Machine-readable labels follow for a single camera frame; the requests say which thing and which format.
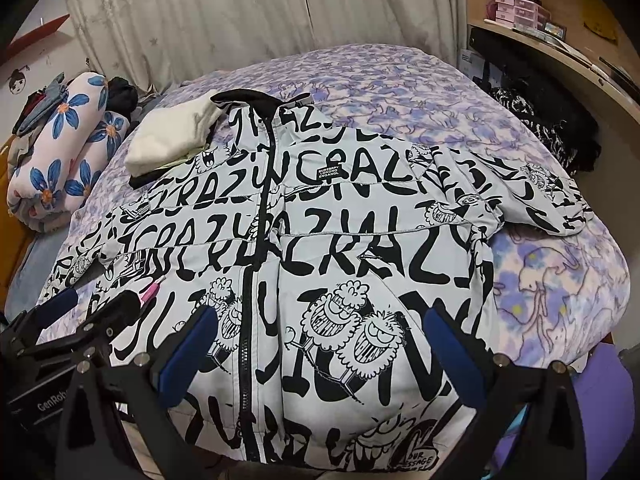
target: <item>folded white cloth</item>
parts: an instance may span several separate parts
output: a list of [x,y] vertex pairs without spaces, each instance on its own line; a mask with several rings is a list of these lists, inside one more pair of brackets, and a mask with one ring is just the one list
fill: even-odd
[[140,176],[204,148],[209,127],[222,111],[210,91],[197,99],[172,106],[154,108],[137,127],[124,165],[131,176]]

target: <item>curtain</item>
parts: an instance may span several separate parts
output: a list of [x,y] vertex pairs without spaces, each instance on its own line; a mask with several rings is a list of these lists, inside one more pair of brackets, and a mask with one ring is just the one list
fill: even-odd
[[66,0],[92,66],[140,88],[347,43],[456,64],[465,0]]
[[456,65],[466,48],[466,0],[307,0],[316,47],[414,46]]

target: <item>purple patterned bedsheet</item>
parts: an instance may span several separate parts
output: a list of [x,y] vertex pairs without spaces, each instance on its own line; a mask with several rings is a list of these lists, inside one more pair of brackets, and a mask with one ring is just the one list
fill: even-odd
[[[563,172],[524,125],[466,76],[420,50],[382,44],[348,45],[214,72],[169,92],[169,107],[216,89],[252,88],[283,100],[311,92],[335,123],[385,132],[424,144],[447,144],[485,155],[542,164]],[[227,140],[222,128],[215,141]],[[85,236],[132,190],[124,156],[132,136],[102,174],[84,209],[74,216],[63,249]],[[629,273],[620,248],[595,218],[579,235],[554,238],[509,225],[491,240],[500,322],[499,350],[520,364],[572,362],[620,320],[629,298]],[[66,335],[84,319],[92,285],[78,307],[41,340]]]

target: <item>pen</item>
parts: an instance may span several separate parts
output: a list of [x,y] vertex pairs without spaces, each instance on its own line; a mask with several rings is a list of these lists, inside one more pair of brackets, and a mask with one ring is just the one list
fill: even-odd
[[140,298],[140,303],[142,306],[145,306],[149,301],[156,297],[156,295],[158,294],[158,290],[160,290],[160,283],[164,282],[165,278],[166,276],[161,276],[156,282],[153,282],[151,285],[149,285],[149,288]]

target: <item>white graphic print jacket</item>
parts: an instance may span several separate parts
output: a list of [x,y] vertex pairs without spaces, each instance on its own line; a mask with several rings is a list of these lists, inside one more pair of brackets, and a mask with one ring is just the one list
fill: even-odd
[[492,252],[503,222],[551,235],[592,212],[544,168],[334,127],[308,94],[212,97],[234,140],[115,208],[54,267],[45,298],[94,260],[91,309],[166,276],[115,364],[153,351],[201,304],[218,336],[171,415],[188,442],[238,460],[434,471],[474,411],[422,332],[443,304],[497,341]]

